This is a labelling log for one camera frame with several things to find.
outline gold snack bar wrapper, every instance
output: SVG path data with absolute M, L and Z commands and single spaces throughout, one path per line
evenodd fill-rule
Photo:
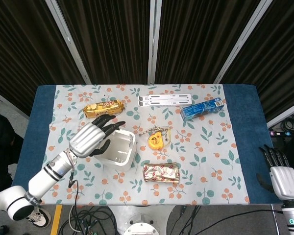
M 176 163 L 144 164 L 143 175 L 146 182 L 179 183 L 180 181 Z
M 89 104 L 84 108 L 87 118 L 95 118 L 102 114 L 119 114 L 123 111 L 124 105 L 119 100 L 110 100 Z

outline black cloth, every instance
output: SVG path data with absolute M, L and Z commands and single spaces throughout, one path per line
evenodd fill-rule
M 12 184 L 8 165 L 18 163 L 23 138 L 17 135 L 8 119 L 0 114 L 0 191 Z

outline snack package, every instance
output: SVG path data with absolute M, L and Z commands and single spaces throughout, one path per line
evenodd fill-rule
M 84 113 L 87 118 L 95 118 L 103 114 L 119 114 L 124 105 L 119 100 L 110 100 L 85 106 Z
M 180 181 L 176 163 L 144 164 L 143 175 L 146 182 L 179 183 Z
M 188 107 L 183 107 L 181 110 L 181 117 L 183 121 L 187 121 L 198 117 L 199 115 L 204 115 L 219 111 L 224 107 L 221 98 L 215 98 L 208 100 L 199 104 L 194 104 Z

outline robot finger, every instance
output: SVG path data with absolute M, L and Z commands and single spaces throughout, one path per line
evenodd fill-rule
M 278 158 L 278 162 L 279 162 L 280 166 L 285 166 L 285 164 L 284 164 L 284 162 L 282 160 L 282 155 L 280 154 L 279 150 L 278 149 L 274 149 L 273 151 L 275 152 L 275 155 Z
M 102 128 L 108 121 L 114 119 L 115 117 L 115 115 L 104 114 L 93 120 L 92 124 L 99 128 Z
M 285 166 L 290 167 L 289 161 L 286 158 L 285 154 L 283 152 L 281 152 L 280 150 L 278 150 L 278 152 L 281 154 L 282 159 L 284 160 Z
M 263 155 L 265 157 L 265 160 L 267 162 L 267 166 L 270 169 L 270 167 L 273 167 L 273 164 L 272 164 L 272 161 L 271 161 L 269 155 L 267 154 L 267 152 L 263 148 L 259 147 L 259 149 L 262 151 L 262 153 L 263 153 Z
M 265 144 L 264 146 L 265 146 L 265 148 L 267 149 L 270 158 L 272 159 L 273 165 L 274 165 L 274 166 L 279 166 L 278 161 L 277 161 L 277 159 L 276 159 L 276 155 L 275 155 L 275 153 L 273 152 L 273 149 L 270 148 L 270 147 L 269 147 L 268 145 L 266 145 L 266 144 Z
M 125 121 L 119 121 L 115 124 L 110 124 L 107 126 L 102 127 L 102 131 L 106 134 L 105 138 L 107 138 L 112 132 L 114 132 L 115 130 L 119 130 L 119 127 L 124 125 Z
M 103 144 L 103 146 L 101 148 L 95 149 L 89 156 L 103 154 L 107 150 L 107 148 L 109 147 L 110 142 L 111 142 L 110 140 L 106 140 L 106 142 Z

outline blue packaged snack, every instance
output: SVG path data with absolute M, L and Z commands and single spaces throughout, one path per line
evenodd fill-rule
M 221 98 L 215 98 L 199 104 L 183 107 L 181 111 L 181 117 L 183 121 L 187 121 L 196 118 L 199 115 L 219 111 L 223 107 L 224 103 L 222 102 Z

